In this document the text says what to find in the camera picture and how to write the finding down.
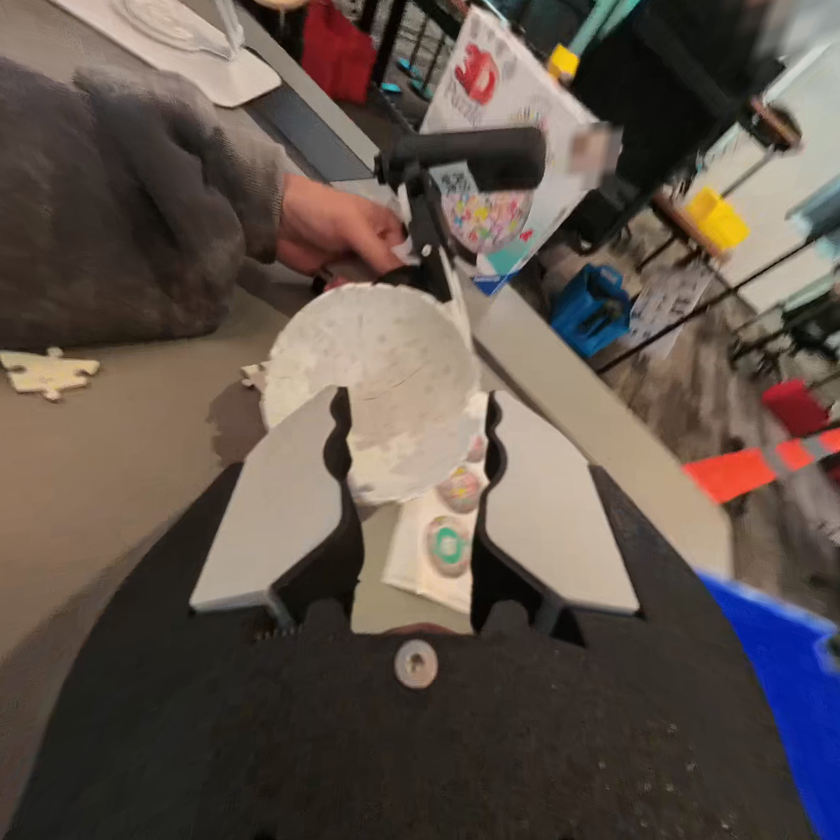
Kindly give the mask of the red fabric bag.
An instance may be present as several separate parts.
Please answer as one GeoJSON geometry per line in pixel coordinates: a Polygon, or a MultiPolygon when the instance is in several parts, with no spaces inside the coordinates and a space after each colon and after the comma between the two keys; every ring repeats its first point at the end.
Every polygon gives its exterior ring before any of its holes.
{"type": "Polygon", "coordinates": [[[372,37],[332,2],[309,3],[301,66],[330,99],[365,105],[375,59],[372,37]]]}

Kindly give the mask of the orange traffic cone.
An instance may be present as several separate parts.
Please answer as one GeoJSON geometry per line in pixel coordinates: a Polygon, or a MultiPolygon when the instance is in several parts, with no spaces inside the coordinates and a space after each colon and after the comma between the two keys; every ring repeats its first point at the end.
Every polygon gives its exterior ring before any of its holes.
{"type": "Polygon", "coordinates": [[[683,465],[682,470],[707,498],[722,505],[818,465],[838,452],[839,429],[835,427],[774,446],[704,458],[683,465]]]}

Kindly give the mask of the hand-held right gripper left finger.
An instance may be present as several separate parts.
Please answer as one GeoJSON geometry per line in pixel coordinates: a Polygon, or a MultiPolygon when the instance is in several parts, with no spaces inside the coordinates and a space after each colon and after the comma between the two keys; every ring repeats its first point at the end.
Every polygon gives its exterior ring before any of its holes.
{"type": "Polygon", "coordinates": [[[281,631],[336,602],[350,621],[364,535],[350,490],[350,394],[329,386],[281,421],[242,465],[190,597],[196,613],[262,607],[281,631]]]}

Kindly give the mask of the colourful puzzle ball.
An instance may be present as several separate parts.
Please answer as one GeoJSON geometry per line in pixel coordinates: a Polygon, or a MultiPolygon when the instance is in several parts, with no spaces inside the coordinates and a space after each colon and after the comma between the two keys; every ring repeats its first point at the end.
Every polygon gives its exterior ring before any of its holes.
{"type": "Polygon", "coordinates": [[[349,394],[350,488],[368,507],[436,487],[463,465],[479,433],[469,330],[410,287],[349,283],[299,310],[265,362],[266,427],[331,386],[349,394]]]}

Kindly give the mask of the yellow plastic bin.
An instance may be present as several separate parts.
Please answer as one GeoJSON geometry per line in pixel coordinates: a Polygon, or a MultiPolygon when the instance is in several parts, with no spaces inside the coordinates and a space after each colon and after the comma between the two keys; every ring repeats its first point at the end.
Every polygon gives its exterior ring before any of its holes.
{"type": "Polygon", "coordinates": [[[740,246],[751,235],[750,226],[733,206],[708,186],[694,195],[685,212],[702,236],[722,254],[740,246]]]}

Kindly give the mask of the printed instruction sign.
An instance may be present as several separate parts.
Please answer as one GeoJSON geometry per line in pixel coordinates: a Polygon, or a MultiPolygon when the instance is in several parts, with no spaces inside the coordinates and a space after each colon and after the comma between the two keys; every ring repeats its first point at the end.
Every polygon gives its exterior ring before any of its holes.
{"type": "Polygon", "coordinates": [[[650,277],[631,310],[626,336],[628,348],[637,349],[694,310],[712,280],[711,269],[698,262],[662,269],[650,277]]]}

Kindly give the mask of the puzzle instruction sheet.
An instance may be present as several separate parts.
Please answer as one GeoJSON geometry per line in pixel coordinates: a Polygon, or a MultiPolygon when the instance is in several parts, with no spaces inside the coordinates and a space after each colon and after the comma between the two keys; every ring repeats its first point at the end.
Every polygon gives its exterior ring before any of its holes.
{"type": "Polygon", "coordinates": [[[464,615],[470,612],[472,543],[480,498],[487,487],[488,394],[471,399],[477,420],[465,460],[446,480],[402,505],[382,582],[464,615]]]}

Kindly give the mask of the blue tote bag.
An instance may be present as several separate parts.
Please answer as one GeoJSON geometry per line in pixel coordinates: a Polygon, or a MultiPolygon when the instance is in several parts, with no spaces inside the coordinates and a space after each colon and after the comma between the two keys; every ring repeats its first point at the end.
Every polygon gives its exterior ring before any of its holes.
{"type": "Polygon", "coordinates": [[[611,266],[586,264],[554,299],[549,325],[582,359],[628,335],[633,303],[623,280],[611,266]]]}

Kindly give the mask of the colourful puzzle box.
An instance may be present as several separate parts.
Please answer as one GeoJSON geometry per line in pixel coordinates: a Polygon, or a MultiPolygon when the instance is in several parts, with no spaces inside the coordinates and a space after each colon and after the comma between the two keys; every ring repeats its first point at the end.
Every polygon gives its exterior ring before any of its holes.
{"type": "Polygon", "coordinates": [[[419,133],[532,125],[546,142],[541,184],[529,192],[472,193],[444,212],[477,252],[459,266],[464,285],[491,296],[536,256],[563,221],[616,168],[621,133],[553,78],[495,15],[472,8],[419,133]]]}

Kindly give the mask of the red plastic bin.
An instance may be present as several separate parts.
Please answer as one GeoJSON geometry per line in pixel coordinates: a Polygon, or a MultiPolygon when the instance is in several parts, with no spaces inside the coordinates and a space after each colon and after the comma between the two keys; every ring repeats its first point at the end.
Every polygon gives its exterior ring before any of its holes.
{"type": "Polygon", "coordinates": [[[802,378],[770,386],[762,393],[761,403],[793,438],[813,436],[830,424],[828,409],[802,378]]]}

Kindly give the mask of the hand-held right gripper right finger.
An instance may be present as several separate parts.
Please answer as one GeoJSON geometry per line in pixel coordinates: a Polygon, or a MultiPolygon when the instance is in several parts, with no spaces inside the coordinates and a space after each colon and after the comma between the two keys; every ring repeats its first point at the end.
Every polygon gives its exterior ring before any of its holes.
{"type": "Polygon", "coordinates": [[[638,616],[640,604],[589,461],[513,395],[489,394],[488,485],[471,550],[469,621],[515,602],[545,635],[581,635],[575,610],[638,616]]]}

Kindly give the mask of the person's left hand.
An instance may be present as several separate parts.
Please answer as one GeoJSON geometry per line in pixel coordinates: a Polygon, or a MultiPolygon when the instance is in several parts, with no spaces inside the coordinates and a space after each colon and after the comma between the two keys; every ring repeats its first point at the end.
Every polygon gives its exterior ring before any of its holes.
{"type": "Polygon", "coordinates": [[[311,277],[357,258],[381,277],[403,267],[394,248],[405,240],[402,220],[387,206],[303,175],[283,176],[276,236],[283,266],[311,277]]]}

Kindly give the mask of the wooden top table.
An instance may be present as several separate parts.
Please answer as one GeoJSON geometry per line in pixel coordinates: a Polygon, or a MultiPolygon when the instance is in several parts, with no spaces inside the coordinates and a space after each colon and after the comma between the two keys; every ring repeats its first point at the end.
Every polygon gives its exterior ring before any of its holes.
{"type": "Polygon", "coordinates": [[[687,252],[674,262],[674,268],[686,268],[697,261],[705,266],[728,262],[729,252],[703,234],[698,224],[691,220],[682,206],[675,203],[666,189],[661,188],[652,195],[649,205],[657,220],[667,228],[668,237],[637,264],[637,271],[644,270],[675,243],[682,244],[687,252]]]}

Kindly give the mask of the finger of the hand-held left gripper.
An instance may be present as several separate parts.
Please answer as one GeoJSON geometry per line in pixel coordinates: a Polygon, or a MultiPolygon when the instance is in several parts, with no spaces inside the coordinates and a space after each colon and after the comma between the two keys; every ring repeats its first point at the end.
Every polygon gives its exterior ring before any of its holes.
{"type": "Polygon", "coordinates": [[[449,300],[442,302],[441,306],[456,326],[458,333],[465,342],[465,346],[473,349],[474,344],[461,276],[458,273],[457,266],[452,262],[445,248],[437,248],[437,255],[440,258],[444,270],[444,278],[449,294],[449,300]]]}

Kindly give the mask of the person's left forearm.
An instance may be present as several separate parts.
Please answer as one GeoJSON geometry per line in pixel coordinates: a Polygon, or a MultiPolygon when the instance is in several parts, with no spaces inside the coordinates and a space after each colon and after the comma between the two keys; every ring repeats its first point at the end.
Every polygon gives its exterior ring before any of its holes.
{"type": "Polygon", "coordinates": [[[1,71],[2,349],[214,332],[276,260],[282,146],[178,77],[1,71]]]}

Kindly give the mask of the blue plastic bin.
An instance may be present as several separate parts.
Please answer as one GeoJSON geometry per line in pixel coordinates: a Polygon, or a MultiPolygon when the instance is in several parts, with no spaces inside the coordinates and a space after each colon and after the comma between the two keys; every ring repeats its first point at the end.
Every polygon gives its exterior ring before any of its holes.
{"type": "Polygon", "coordinates": [[[819,838],[839,838],[838,625],[714,574],[699,577],[763,688],[796,789],[819,838]]]}

